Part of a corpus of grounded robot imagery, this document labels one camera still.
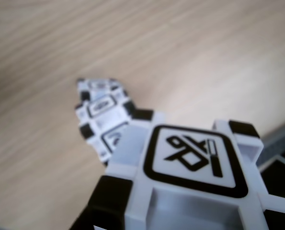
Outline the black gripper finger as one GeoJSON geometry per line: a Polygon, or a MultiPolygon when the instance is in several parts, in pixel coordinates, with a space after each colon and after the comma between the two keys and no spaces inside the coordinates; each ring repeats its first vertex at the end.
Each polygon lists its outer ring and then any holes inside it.
{"type": "Polygon", "coordinates": [[[71,230],[125,229],[125,179],[101,177],[71,230]]]}

